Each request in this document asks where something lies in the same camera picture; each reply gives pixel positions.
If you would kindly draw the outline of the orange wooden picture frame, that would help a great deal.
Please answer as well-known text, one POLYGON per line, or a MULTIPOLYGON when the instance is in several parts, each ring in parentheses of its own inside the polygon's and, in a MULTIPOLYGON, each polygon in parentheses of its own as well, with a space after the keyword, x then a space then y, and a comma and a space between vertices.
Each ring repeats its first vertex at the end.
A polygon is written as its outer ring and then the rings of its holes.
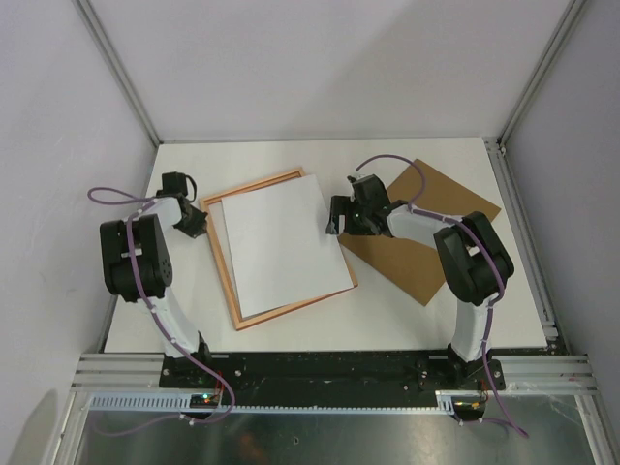
MULTIPOLYGON (((223 207, 222 207, 222 199, 228 196, 234 196, 238 194, 243 194, 251 191, 255 191, 258 189, 262 189, 264 187, 272 186, 277 183, 290 181, 302 176, 308 175, 301 168, 296 168, 293 170, 288 170, 279 174, 275 174, 257 181, 253 181, 250 183, 246 183, 244 185, 240 185, 229 189, 227 191, 204 197, 200 200, 201 208, 204 212, 211 214, 215 217, 214 224, 208 226, 207 228, 207 236, 209 240, 209 244, 211 246, 211 250, 214 256, 214 260, 216 263, 216 267, 218 270, 218 274, 222 283, 222 288, 224 291, 225 299, 229 308, 229 313, 232 318, 232 324, 235 329, 242 330, 248 328, 250 326, 255 326, 261 323, 264 323, 268 320, 272 320, 274 318, 280 317, 287 313, 290 313, 294 310, 298 310, 303 307, 307 307, 314 303, 317 303, 321 300, 325 300, 327 298, 340 295, 346 291, 324 295, 321 297, 316 297, 312 299, 308 299, 305 301, 298 302, 296 304, 289 304, 286 306, 282 306, 280 308, 276 308, 270 311, 266 311, 254 317, 244 317, 241 315, 240 305, 238 302, 238 295, 236 290, 235 279, 233 275, 233 263, 231 252, 228 245, 228 236, 226 230, 226 224, 224 219, 223 207)), ((353 279, 354 286, 350 289, 354 289, 358 285, 358 280, 350 266, 347 259, 344 257, 347 267, 350 271, 351 277, 353 279)))

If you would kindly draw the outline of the printed photo sheet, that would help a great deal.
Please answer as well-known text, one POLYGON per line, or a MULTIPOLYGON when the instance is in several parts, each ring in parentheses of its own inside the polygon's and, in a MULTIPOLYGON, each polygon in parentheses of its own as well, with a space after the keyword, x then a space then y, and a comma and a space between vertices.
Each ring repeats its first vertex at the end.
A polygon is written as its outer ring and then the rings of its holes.
POLYGON ((241 315, 351 289, 317 177, 305 175, 222 199, 241 315))

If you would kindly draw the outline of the brown frame backing board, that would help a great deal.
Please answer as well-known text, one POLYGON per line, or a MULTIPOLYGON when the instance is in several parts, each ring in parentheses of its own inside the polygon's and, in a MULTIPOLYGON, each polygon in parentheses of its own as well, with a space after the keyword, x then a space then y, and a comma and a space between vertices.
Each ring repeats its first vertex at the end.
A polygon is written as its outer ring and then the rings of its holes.
MULTIPOLYGON (((408 201, 423 188, 416 200, 416 206, 423 209, 451 215, 479 211, 489 220, 494 220, 500 213, 500 206, 422 160, 417 160, 416 165, 423 171, 425 179, 421 180, 414 168, 405 169, 387 186, 393 202, 408 201)), ((426 245, 384 235, 353 236, 347 233, 339 237, 339 242, 421 305, 427 305, 445 283, 439 255, 426 245)))

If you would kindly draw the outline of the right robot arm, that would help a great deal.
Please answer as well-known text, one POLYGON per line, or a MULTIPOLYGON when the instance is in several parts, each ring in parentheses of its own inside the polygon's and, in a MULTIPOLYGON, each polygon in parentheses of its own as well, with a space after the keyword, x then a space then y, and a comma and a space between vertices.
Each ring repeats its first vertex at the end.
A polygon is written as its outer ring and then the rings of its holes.
POLYGON ((490 365, 494 306, 514 274, 512 259, 485 214, 441 214, 412 201, 391 201, 376 175, 349 178, 353 192, 330 200, 325 232, 340 236, 385 236, 437 251, 456 297, 456 324, 447 348, 447 376, 457 388, 475 382, 496 387, 501 372, 490 365))

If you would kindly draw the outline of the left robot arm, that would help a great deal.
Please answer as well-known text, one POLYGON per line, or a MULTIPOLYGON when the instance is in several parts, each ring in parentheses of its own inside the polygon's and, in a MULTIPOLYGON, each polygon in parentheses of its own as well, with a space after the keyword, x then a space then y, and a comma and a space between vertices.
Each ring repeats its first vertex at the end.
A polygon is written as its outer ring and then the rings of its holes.
POLYGON ((191 239, 206 233, 207 214, 193 206, 198 192, 188 174, 162 175, 156 195, 139 198, 109 187, 94 187, 88 199, 102 205, 134 204, 122 220, 100 226, 104 280, 108 291, 142 309, 164 348, 159 386, 202 388, 214 375, 211 353, 200 331, 181 309, 171 284, 173 269, 165 232, 191 239))

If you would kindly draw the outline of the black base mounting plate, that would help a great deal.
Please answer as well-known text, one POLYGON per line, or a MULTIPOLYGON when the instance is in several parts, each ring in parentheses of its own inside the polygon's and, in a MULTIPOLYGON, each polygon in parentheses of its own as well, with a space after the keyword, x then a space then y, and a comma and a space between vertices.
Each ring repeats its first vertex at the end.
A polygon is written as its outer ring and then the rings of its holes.
MULTIPOLYGON (((446 350, 216 353, 209 367, 209 385, 222 376, 242 401, 290 401, 308 405, 323 401, 328 406, 411 406, 429 400, 437 390, 490 390, 478 378, 460 387, 448 374, 446 350)), ((506 387, 503 367, 491 358, 492 369, 501 372, 496 389, 506 387)))

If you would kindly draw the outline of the aluminium right side rail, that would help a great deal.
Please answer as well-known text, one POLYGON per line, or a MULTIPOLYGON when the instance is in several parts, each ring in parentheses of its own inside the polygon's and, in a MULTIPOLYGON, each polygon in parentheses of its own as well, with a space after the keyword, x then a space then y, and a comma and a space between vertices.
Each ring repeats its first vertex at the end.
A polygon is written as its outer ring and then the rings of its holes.
POLYGON ((528 284, 533 292, 535 305, 542 323, 542 331, 547 342, 547 350, 554 354, 563 346, 563 339, 543 276, 543 270, 536 254, 525 209, 508 164, 506 148, 501 146, 495 138, 483 138, 482 141, 508 213, 528 284))

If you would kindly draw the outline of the aluminium rail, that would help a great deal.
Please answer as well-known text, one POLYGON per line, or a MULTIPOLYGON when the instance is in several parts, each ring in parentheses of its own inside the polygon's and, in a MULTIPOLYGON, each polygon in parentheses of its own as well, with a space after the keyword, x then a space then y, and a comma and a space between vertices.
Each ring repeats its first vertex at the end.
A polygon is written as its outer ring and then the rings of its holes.
MULTIPOLYGON (((598 384, 587 356, 498 356, 507 392, 520 395, 596 395, 598 384)), ((161 354, 85 354, 73 389, 156 389, 161 354)))
POLYGON ((508 213, 528 284, 533 292, 535 305, 542 323, 542 331, 547 342, 547 350, 554 354, 563 346, 563 339, 543 276, 543 270, 536 254, 525 209, 508 164, 506 148, 501 146, 495 138, 483 138, 482 141, 508 213))

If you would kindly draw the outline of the left aluminium corner post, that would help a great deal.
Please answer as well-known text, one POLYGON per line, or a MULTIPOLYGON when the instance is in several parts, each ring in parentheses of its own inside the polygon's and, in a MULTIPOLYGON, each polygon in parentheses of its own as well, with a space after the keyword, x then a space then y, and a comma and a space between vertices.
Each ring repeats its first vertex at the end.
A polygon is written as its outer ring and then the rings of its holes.
POLYGON ((73 0, 72 4, 77 10, 96 48, 100 51, 112 78, 136 117, 144 134, 149 139, 151 145, 158 148, 162 140, 92 2, 88 0, 73 0))

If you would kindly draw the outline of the aluminium corner post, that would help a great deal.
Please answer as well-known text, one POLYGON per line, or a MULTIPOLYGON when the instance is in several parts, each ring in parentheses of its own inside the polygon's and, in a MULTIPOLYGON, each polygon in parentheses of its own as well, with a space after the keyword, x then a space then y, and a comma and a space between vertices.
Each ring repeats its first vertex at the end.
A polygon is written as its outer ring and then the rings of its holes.
POLYGON ((508 120, 503 126, 496 142, 499 147, 505 147, 511 136, 517 129, 519 123, 526 115, 529 107, 532 106, 537 94, 541 90, 545 80, 550 75, 554 65, 560 57, 565 46, 579 24, 581 18, 590 6, 587 0, 572 0, 567 4, 558 23, 554 27, 552 34, 547 41, 540 58, 538 59, 533 72, 529 76, 523 90, 512 108, 508 120))
POLYGON ((158 148, 162 140, 92 2, 88 0, 73 0, 72 4, 77 10, 96 48, 100 51, 112 78, 136 117, 144 134, 149 139, 151 145, 158 148))

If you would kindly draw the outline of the aluminium front rail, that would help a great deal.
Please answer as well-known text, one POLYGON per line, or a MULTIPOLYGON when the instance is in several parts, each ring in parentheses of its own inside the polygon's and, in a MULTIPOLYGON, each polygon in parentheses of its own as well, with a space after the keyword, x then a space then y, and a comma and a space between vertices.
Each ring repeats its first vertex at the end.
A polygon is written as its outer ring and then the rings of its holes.
MULTIPOLYGON (((507 392, 520 395, 596 395, 598 384, 587 356, 498 356, 507 392)), ((161 354, 85 354, 73 389, 156 389, 161 354)))

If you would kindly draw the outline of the right aluminium corner post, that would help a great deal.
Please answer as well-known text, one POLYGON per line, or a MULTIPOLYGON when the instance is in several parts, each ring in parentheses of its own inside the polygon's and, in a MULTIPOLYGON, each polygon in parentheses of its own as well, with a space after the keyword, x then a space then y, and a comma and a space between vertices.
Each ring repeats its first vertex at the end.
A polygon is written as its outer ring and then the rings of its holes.
POLYGON ((505 147, 511 136, 517 129, 519 123, 526 115, 529 107, 532 106, 537 94, 541 90, 545 80, 550 75, 554 65, 560 57, 565 46, 579 24, 581 18, 590 6, 587 0, 572 0, 567 4, 558 23, 554 27, 552 34, 547 41, 540 58, 538 59, 533 72, 529 76, 523 90, 512 108, 508 120, 503 126, 496 142, 499 147, 505 147))

